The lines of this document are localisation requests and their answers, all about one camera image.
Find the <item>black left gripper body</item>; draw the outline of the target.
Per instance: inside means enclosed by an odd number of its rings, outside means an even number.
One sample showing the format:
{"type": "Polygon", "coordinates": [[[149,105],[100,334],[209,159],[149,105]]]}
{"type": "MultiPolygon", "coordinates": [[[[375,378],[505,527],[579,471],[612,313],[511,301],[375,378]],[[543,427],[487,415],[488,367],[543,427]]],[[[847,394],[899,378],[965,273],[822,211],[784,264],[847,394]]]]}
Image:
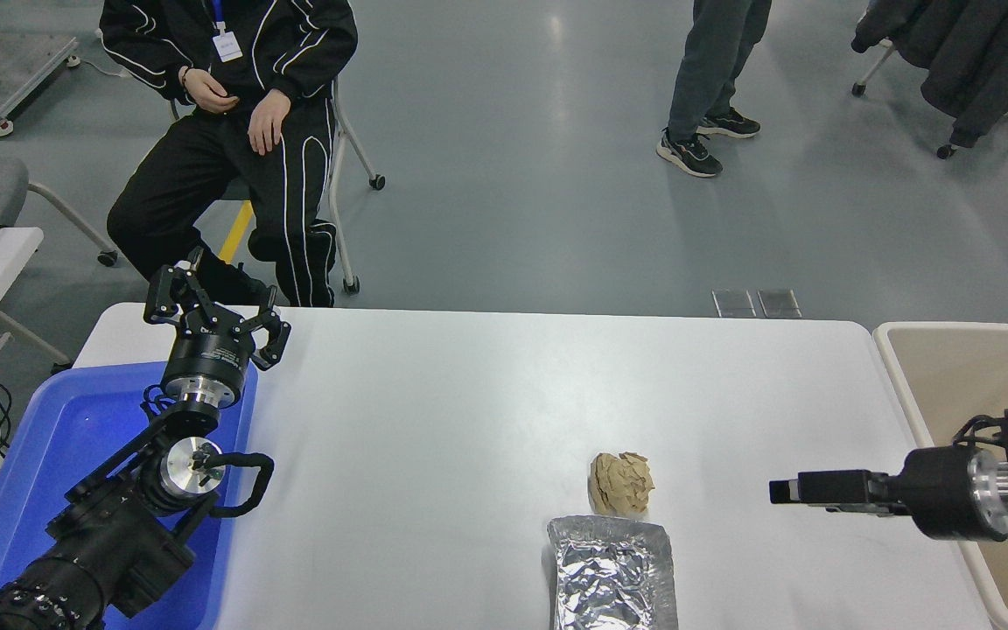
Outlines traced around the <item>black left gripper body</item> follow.
{"type": "Polygon", "coordinates": [[[180,316],[177,338],[163,374],[163,390],[178,395],[188,379],[208,379],[230,395],[242,392],[255,340],[236,334],[243,316],[217,308],[211,314],[195,310],[180,316]]]}

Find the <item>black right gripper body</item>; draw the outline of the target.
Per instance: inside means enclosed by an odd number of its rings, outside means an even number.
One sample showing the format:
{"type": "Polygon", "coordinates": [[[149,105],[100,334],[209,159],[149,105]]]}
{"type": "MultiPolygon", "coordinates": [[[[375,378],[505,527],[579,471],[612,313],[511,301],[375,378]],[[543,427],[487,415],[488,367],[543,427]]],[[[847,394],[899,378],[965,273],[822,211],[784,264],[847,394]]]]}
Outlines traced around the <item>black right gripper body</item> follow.
{"type": "Polygon", "coordinates": [[[917,448],[891,478],[891,495],[920,532],[936,541],[1003,542],[1008,507],[998,476],[999,461],[990,451],[917,448]]]}

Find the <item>seated person's left hand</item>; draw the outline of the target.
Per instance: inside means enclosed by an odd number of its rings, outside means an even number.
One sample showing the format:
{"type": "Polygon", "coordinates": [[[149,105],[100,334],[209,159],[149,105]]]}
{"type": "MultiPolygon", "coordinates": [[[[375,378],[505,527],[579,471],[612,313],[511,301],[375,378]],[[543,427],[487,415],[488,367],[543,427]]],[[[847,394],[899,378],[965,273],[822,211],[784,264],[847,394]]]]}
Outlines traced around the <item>seated person's left hand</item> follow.
{"type": "Polygon", "coordinates": [[[283,141],[284,120],[291,107],[291,98],[276,88],[255,105],[248,120],[248,142],[256,155],[268,155],[283,141]]]}

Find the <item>seated person's right hand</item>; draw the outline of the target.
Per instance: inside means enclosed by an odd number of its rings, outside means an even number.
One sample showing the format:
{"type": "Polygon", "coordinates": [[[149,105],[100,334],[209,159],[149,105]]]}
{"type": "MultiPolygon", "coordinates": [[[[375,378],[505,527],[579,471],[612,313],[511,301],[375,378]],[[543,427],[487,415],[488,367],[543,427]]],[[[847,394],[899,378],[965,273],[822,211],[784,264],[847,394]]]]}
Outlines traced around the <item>seated person's right hand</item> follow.
{"type": "Polygon", "coordinates": [[[223,85],[204,69],[181,67],[178,79],[192,102],[200,110],[209,113],[227,113],[239,103],[239,97],[228,94],[223,85]]]}

